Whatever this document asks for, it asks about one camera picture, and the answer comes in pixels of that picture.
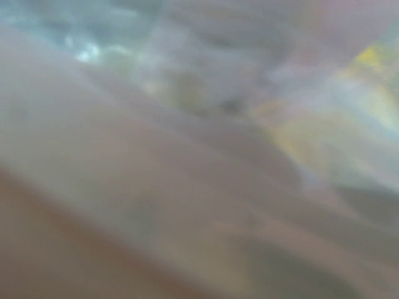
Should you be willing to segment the clear zip top bag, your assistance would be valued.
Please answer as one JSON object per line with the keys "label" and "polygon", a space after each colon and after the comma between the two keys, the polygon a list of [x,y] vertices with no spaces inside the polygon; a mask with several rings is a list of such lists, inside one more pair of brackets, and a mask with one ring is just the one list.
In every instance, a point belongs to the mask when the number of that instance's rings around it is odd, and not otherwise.
{"label": "clear zip top bag", "polygon": [[2,1],[2,298],[397,298],[397,1]]}

